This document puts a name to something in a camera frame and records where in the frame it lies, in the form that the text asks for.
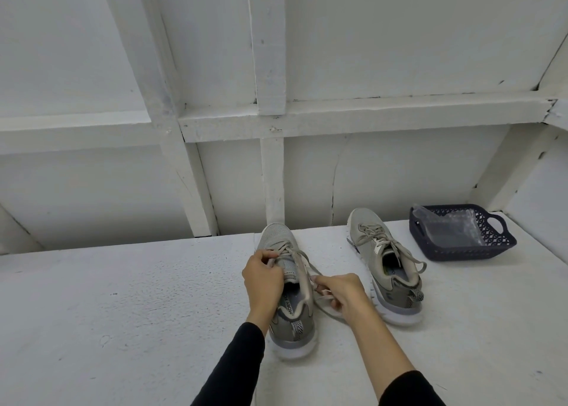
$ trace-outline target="plastic bag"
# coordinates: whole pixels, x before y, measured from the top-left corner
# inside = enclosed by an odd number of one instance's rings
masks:
[[[438,216],[425,207],[412,206],[425,234],[441,248],[460,248],[464,246],[486,246],[483,234],[475,220],[472,209],[458,210]]]

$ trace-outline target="white tabletop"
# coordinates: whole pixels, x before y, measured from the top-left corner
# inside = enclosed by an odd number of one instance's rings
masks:
[[[423,323],[391,327],[448,405],[568,404],[568,266],[507,221],[515,248],[430,263]],[[407,221],[387,224],[423,258]],[[369,284],[345,227],[294,233],[322,272]],[[189,404],[248,313],[253,249],[240,234],[0,257],[0,402]],[[316,320],[310,357],[267,349],[258,405],[376,404],[349,328]]]

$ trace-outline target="shoe insole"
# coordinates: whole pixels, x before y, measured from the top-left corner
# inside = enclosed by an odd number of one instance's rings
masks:
[[[389,253],[383,256],[383,271],[387,276],[396,275],[402,280],[408,281],[408,276],[394,253]]]
[[[279,305],[284,309],[288,309],[290,315],[293,315],[296,307],[298,307],[298,303],[303,298],[304,297],[300,291],[300,285],[298,283],[285,283]]]

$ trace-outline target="basket handle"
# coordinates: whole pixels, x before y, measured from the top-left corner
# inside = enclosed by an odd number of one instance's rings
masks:
[[[489,216],[487,217],[492,217],[494,219],[497,219],[497,221],[499,221],[501,223],[501,226],[503,227],[503,232],[501,234],[505,234],[509,232],[509,229],[507,228],[507,223],[505,222],[505,219],[503,219],[501,216],[497,216],[494,215],[493,213],[489,213]]]

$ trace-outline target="person's left hand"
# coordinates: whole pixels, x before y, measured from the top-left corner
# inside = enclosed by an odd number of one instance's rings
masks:
[[[278,252],[259,249],[249,258],[243,270],[246,293],[251,306],[251,312],[246,320],[258,326],[265,336],[284,289],[282,269],[279,266],[266,266],[269,259],[276,257]]]

